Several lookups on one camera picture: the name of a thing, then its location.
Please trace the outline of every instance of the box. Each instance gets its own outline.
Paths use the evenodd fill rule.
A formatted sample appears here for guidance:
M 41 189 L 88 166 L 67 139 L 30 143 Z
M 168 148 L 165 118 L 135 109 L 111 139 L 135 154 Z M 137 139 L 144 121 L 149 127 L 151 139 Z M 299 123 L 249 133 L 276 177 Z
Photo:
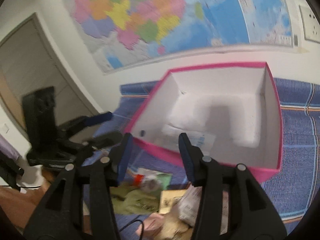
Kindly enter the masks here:
M 125 131 L 150 154 L 178 166 L 176 136 L 186 131 L 205 154 L 227 165 L 244 163 L 258 182 L 281 169 L 282 116 L 266 62 L 169 70 Z

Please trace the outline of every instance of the blue gripper pad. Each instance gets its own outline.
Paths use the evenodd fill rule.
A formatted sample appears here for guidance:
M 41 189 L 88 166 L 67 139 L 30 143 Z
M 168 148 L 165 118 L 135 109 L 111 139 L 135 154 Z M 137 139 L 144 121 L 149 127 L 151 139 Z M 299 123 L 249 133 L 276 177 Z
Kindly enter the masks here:
M 119 146 L 113 147 L 110 151 L 110 159 L 112 159 L 112 165 L 116 165 L 118 173 L 118 184 L 124 180 L 124 176 L 128 167 L 130 155 L 132 152 L 133 137 L 130 133 L 126 133 Z
M 179 150 L 188 180 L 195 187 L 202 186 L 205 180 L 205 171 L 201 166 L 202 151 L 191 145 L 186 133 L 179 135 Z
M 96 124 L 100 124 L 106 121 L 110 121 L 112 119 L 113 114 L 111 112 L 106 112 L 103 114 L 97 114 L 91 117 L 88 117 L 85 122 L 84 125 L 85 126 L 94 126 Z

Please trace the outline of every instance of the open box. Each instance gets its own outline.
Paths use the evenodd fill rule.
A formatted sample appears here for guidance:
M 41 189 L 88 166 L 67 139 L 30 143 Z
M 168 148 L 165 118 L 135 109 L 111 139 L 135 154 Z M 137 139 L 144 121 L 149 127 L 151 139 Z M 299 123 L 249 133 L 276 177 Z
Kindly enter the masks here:
M 198 143 L 206 139 L 197 145 L 204 154 L 227 165 L 244 163 L 259 182 L 281 168 L 282 117 L 266 62 L 169 70 L 125 131 L 150 154 L 179 166 L 177 136 L 186 132 Z

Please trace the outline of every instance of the light switch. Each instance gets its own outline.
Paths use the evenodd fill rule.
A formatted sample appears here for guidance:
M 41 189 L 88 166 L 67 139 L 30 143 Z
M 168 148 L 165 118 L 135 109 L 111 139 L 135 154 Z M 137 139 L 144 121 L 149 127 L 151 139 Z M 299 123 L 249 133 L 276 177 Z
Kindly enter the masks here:
M 9 132 L 9 127 L 6 123 L 2 124 L 0 126 L 0 129 L 2 134 L 7 134 Z

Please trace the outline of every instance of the blue tablecloth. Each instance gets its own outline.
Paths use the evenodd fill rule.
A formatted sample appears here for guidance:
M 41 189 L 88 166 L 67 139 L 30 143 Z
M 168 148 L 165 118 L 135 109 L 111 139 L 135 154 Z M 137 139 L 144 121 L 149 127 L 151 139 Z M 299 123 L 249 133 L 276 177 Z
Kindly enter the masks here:
M 320 86 L 286 79 L 275 79 L 284 122 L 282 171 L 262 184 L 285 223 L 288 233 L 306 212 L 320 185 L 319 133 Z M 94 136 L 112 130 L 123 131 L 141 103 L 157 82 L 121 86 L 121 101 L 113 120 L 105 122 Z M 86 165 L 99 159 L 97 152 L 87 159 Z M 132 170 L 138 167 L 173 173 L 171 187 L 179 188 L 187 182 L 183 168 L 164 162 L 134 146 L 129 161 Z M 116 215 L 121 228 L 137 215 Z M 121 232 L 122 239 L 138 239 L 135 223 Z

